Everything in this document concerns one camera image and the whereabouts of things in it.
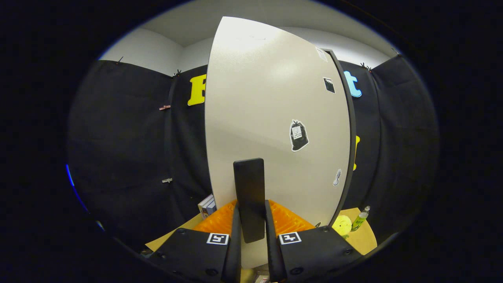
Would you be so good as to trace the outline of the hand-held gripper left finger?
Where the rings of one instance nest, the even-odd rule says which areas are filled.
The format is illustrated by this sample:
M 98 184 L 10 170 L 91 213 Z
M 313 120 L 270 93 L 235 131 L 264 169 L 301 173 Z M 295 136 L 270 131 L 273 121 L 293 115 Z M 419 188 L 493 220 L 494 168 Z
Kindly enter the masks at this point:
M 181 283 L 239 283 L 241 223 L 236 200 L 194 228 L 178 228 L 149 262 Z

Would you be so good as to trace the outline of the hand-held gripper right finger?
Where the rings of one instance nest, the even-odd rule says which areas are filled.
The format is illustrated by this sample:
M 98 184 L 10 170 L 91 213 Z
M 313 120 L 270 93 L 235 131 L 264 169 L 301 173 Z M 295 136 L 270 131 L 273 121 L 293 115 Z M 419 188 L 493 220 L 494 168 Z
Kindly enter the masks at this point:
M 271 282 L 328 283 L 363 260 L 355 247 L 328 226 L 277 235 L 271 201 L 266 200 L 264 206 Z

